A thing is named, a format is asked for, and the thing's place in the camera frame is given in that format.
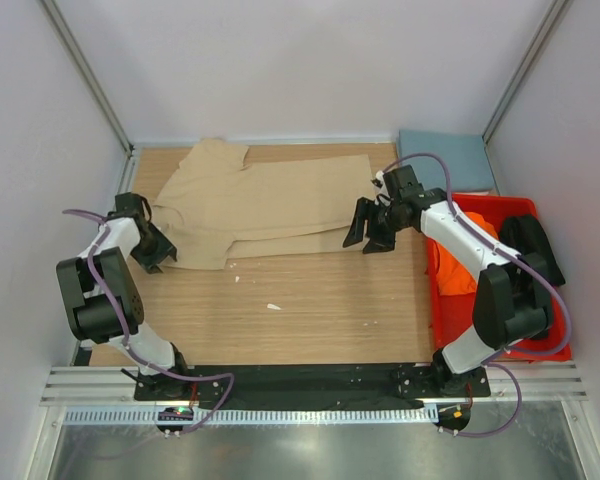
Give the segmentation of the beige t shirt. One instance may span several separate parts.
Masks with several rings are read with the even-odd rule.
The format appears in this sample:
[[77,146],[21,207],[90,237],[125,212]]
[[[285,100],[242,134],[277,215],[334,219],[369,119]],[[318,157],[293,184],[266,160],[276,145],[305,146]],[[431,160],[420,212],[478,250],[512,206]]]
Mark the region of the beige t shirt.
[[173,267],[338,252],[356,201],[374,194],[366,155],[245,165],[248,150],[205,139],[159,192],[153,222],[177,248]]

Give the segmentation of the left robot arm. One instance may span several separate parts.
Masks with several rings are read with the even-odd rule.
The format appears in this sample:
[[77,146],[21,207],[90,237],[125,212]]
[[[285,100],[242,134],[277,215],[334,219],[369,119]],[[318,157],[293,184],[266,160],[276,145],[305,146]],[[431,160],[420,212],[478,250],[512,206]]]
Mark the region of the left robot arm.
[[148,200],[127,192],[115,197],[105,215],[68,209],[95,221],[95,239],[79,255],[60,261],[56,277],[68,324],[79,341],[106,344],[131,359],[139,369],[136,381],[160,390],[169,399],[184,398],[192,376],[184,358],[145,320],[144,305],[127,261],[157,274],[166,260],[177,259],[176,246],[152,221]]

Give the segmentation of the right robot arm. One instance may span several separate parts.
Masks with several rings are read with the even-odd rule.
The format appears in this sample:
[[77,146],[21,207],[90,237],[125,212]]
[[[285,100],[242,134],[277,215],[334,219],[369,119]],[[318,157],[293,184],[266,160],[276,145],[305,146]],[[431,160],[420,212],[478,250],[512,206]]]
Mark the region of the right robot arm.
[[365,254],[390,252],[397,233],[412,228],[446,249],[476,283],[469,326],[432,357],[435,391],[456,394],[486,360],[552,326],[549,271],[540,254],[501,243],[444,190],[425,189],[411,166],[379,172],[373,184],[375,199],[356,202],[345,247],[362,243]]

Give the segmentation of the orange t shirt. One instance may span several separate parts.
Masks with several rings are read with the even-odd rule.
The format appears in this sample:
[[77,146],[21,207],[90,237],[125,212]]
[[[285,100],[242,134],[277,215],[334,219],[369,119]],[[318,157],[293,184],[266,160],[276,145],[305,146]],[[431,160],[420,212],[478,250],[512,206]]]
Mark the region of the orange t shirt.
[[493,240],[495,229],[479,214],[461,214],[459,219],[449,212],[431,209],[424,216],[423,232],[427,237],[429,255],[428,273],[433,275],[441,296],[475,293],[480,272],[495,257],[470,227]]

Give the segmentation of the folded blue t shirt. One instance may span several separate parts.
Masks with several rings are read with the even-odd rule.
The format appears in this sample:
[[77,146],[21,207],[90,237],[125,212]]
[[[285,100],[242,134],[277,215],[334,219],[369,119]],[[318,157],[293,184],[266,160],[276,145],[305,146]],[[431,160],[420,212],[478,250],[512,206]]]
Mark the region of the folded blue t shirt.
[[400,130],[397,154],[432,153],[440,157],[450,174],[453,192],[478,193],[495,188],[495,181],[480,135]]

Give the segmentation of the red plastic bin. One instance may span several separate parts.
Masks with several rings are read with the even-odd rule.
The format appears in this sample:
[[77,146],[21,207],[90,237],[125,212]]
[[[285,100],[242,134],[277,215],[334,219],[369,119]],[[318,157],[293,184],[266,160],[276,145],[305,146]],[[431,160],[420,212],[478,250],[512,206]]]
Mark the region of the red plastic bin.
[[[513,216],[531,215],[538,218],[535,204],[532,200],[522,197],[501,197],[491,195],[453,194],[454,201],[465,213],[478,213],[500,231],[502,223]],[[427,252],[428,283],[430,287],[431,321],[433,344],[440,349],[456,340],[471,324],[475,294],[440,296],[436,279],[436,262],[433,240],[425,241]],[[538,352],[557,346],[566,332],[564,315],[555,300],[552,301],[554,322],[545,338],[539,340],[527,339],[520,341],[516,347],[529,349],[532,354],[524,354],[516,350],[505,354],[506,359],[528,361],[569,361],[572,359],[571,349],[566,345],[562,350],[549,356],[538,356]]]

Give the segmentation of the black t shirt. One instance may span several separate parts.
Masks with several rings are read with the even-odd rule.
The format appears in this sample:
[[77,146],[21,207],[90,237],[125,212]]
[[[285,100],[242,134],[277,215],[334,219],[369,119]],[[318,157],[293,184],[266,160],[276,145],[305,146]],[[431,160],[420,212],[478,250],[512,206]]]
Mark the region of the black t shirt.
[[[566,284],[549,239],[539,220],[531,215],[509,216],[503,220],[498,232],[499,239],[507,246],[514,248],[523,256],[539,254],[547,264],[547,280],[554,287]],[[514,300],[531,300],[532,280],[515,267],[508,267],[507,273],[512,280]]]

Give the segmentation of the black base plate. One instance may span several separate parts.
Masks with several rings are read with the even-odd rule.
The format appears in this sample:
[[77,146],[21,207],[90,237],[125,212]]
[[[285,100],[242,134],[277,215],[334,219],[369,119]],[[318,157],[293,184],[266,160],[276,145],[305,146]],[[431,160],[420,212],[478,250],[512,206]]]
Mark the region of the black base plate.
[[132,374],[137,401],[196,399],[203,408],[222,396],[226,409],[326,410],[337,405],[415,402],[429,398],[491,395],[485,369],[457,379],[428,364],[199,366],[190,380]]

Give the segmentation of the left aluminium frame post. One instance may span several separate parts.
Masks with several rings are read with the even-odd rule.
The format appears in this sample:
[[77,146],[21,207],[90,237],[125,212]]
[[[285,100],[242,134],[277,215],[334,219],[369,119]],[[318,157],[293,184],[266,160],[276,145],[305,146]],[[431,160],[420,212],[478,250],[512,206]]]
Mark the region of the left aluminium frame post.
[[54,0],[40,0],[38,4],[47,16],[49,23],[60,43],[67,52],[84,85],[101,111],[104,119],[111,128],[118,143],[121,145],[125,155],[130,157],[133,153],[133,144],[129,140],[122,123],[114,111],[103,87],[101,86],[95,72],[84,54],[78,40],[73,34],[64,14]]

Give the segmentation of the aluminium frame post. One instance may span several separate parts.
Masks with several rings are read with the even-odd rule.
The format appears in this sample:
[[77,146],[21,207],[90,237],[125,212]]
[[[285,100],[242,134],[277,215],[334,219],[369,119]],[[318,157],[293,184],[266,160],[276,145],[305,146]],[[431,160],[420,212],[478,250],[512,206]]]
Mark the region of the aluminium frame post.
[[530,78],[536,64],[539,62],[544,50],[549,45],[553,35],[561,24],[564,16],[569,11],[573,2],[571,0],[553,0],[549,3],[546,12],[535,29],[529,44],[508,81],[496,107],[482,133],[482,140],[487,146],[499,129],[502,121],[510,110],[514,100]]
[[84,85],[101,111],[104,119],[111,128],[118,143],[121,145],[125,155],[130,157],[133,153],[133,144],[129,140],[122,123],[114,111],[103,87],[101,86],[95,72],[84,54],[78,40],[73,34],[64,14],[54,0],[40,0],[38,4],[47,16],[49,23],[60,43],[67,52]]

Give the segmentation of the aluminium front rail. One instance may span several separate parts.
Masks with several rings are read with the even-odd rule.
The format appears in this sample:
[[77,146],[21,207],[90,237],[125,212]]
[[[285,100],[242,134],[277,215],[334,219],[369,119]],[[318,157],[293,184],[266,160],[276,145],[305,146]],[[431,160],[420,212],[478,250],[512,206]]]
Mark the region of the aluminium front rail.
[[[588,395],[573,362],[506,362],[522,397],[530,401],[586,401]],[[54,367],[45,382],[41,406],[117,405],[132,401],[135,383],[119,367]]]

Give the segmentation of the right aluminium frame post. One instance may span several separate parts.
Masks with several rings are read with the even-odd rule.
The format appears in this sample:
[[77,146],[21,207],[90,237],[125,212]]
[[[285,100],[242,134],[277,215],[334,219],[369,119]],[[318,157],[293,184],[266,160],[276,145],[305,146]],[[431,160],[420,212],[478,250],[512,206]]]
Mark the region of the right aluminium frame post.
[[502,121],[510,110],[514,100],[530,78],[536,64],[539,62],[544,50],[549,45],[553,35],[561,24],[564,16],[569,11],[573,2],[571,0],[553,0],[549,3],[546,12],[535,29],[529,44],[508,81],[496,107],[482,133],[482,140],[487,146],[499,129]]

